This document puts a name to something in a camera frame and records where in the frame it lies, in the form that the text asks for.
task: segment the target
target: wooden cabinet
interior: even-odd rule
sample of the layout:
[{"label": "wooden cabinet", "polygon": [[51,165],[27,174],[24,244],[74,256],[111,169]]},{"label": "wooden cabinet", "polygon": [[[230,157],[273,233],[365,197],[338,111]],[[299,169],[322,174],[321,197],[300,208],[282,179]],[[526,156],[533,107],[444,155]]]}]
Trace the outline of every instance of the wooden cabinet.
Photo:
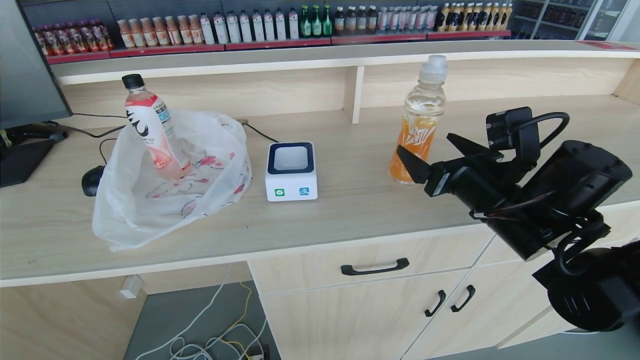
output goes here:
[{"label": "wooden cabinet", "polygon": [[283,360],[400,359],[467,270],[260,297]]},{"label": "wooden cabinet", "polygon": [[[423,360],[497,345],[548,306],[546,290],[531,274],[550,257],[529,263],[473,268],[412,345],[403,360]],[[475,289],[469,297],[467,287]]]}]

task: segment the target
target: computer mouse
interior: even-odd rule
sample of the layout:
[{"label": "computer mouse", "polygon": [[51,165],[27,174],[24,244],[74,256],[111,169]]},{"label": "computer mouse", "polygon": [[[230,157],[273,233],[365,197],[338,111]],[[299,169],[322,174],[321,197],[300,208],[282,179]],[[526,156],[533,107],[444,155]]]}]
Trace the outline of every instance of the computer mouse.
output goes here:
[{"label": "computer mouse", "polygon": [[85,195],[95,196],[98,192],[98,184],[100,184],[100,178],[102,177],[103,171],[104,166],[100,165],[84,174],[82,177],[82,191]]}]

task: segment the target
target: green glass bottle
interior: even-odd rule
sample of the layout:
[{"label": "green glass bottle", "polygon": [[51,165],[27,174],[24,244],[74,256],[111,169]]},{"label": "green glass bottle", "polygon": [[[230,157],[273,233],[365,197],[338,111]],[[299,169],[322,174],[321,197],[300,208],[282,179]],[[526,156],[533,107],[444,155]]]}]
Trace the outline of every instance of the green glass bottle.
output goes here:
[{"label": "green glass bottle", "polygon": [[311,22],[309,21],[309,7],[307,5],[302,6],[302,16],[300,19],[300,35],[303,38],[311,36]]},{"label": "green glass bottle", "polygon": [[333,26],[331,24],[331,15],[330,15],[330,12],[329,12],[329,5],[325,5],[324,6],[324,16],[323,16],[323,20],[322,20],[322,35],[324,35],[326,37],[330,37],[332,29],[333,29]]},{"label": "green glass bottle", "polygon": [[314,37],[322,35],[322,22],[320,21],[320,6],[314,5],[314,16],[311,18],[311,32]]}]

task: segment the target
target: black cabinet handle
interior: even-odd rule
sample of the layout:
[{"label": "black cabinet handle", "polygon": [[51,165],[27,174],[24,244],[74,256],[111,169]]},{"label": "black cabinet handle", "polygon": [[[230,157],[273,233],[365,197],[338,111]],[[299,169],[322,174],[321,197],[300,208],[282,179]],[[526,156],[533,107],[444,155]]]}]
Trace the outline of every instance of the black cabinet handle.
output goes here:
[{"label": "black cabinet handle", "polygon": [[402,258],[396,260],[396,266],[392,268],[380,269],[380,270],[369,270],[369,271],[356,271],[353,269],[353,265],[342,265],[340,266],[340,271],[347,276],[356,276],[356,275],[369,275],[369,274],[379,274],[381,272],[389,272],[402,270],[409,266],[409,260],[407,258]]},{"label": "black cabinet handle", "polygon": [[462,303],[460,307],[453,305],[451,307],[452,312],[457,313],[458,311],[464,309],[465,306],[467,305],[467,302],[469,302],[469,300],[471,300],[471,298],[474,297],[474,295],[476,294],[476,288],[474,288],[473,285],[467,286],[467,291],[469,291],[469,296],[467,297],[467,299]]},{"label": "black cabinet handle", "polygon": [[438,305],[436,305],[436,308],[433,311],[425,310],[424,316],[428,318],[432,317],[436,313],[436,311],[440,309],[440,306],[444,304],[444,301],[447,300],[447,294],[444,292],[444,290],[438,291],[438,296],[440,297],[440,301],[438,301]]}]

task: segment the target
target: counter top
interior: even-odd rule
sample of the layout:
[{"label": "counter top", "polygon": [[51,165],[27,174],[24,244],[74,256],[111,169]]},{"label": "counter top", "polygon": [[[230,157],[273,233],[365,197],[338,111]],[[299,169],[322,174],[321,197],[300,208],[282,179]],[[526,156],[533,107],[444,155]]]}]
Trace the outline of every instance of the counter top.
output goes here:
[{"label": "counter top", "polygon": [[144,78],[317,69],[426,61],[430,54],[449,60],[499,58],[640,58],[633,50],[605,50],[567,40],[469,40],[400,44],[340,45],[140,56],[51,65],[61,85],[120,80],[137,72]]},{"label": "counter top", "polygon": [[[567,129],[543,149],[539,164],[561,140],[601,146],[640,174],[640,106],[611,95],[537,97],[450,102],[438,127],[430,162],[460,155],[448,132],[486,144],[484,117],[519,106],[535,115],[565,111]],[[0,190],[2,286],[74,281],[243,261],[287,249],[478,224],[450,195],[429,198],[421,186],[392,183],[387,165],[395,148],[401,109],[363,109],[351,125],[341,111],[250,118],[252,125],[280,141],[316,145],[319,198],[270,203],[264,194],[268,141],[247,129],[253,181],[243,198],[219,213],[197,220],[136,250],[111,252],[110,242],[91,229],[94,199],[80,179],[100,165],[99,139],[72,134],[59,143],[25,184]],[[541,135],[557,122],[542,123]],[[109,154],[113,144],[106,143]],[[640,176],[606,202],[640,199]]]}]

